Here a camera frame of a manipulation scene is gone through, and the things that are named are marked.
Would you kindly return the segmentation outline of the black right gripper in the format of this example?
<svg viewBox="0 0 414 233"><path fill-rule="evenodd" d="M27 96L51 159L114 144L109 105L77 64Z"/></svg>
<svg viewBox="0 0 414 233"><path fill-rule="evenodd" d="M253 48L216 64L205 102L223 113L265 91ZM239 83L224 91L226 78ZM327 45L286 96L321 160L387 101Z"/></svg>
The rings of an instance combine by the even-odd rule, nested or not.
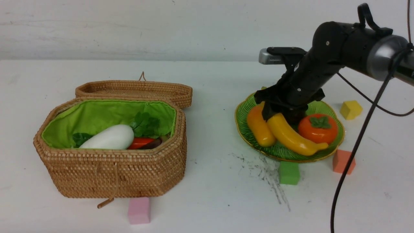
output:
<svg viewBox="0 0 414 233"><path fill-rule="evenodd" d="M289 125L298 125L307 116L306 106L325 97L322 86L335 75L343 65L337 61L323 61L312 51L290 67L278 82L254 94L257 104L263 103L262 117L268 121L279 113L279 108Z"/></svg>

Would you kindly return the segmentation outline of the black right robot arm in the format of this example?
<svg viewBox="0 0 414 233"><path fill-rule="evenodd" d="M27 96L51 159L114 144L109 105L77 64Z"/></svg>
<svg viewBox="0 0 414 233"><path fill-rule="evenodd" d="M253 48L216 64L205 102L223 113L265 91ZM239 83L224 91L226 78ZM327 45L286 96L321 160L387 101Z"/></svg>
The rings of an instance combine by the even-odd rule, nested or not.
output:
<svg viewBox="0 0 414 233"><path fill-rule="evenodd" d="M389 74L413 85L413 46L391 28L373 20L369 6L358 6L359 22L325 22L316 29L312 47L268 47L260 51L261 64L284 64L285 74L273 86L254 94L264 103L263 119L281 113L297 124L308 105L325 97L322 86L342 68L350 68L377 81Z"/></svg>

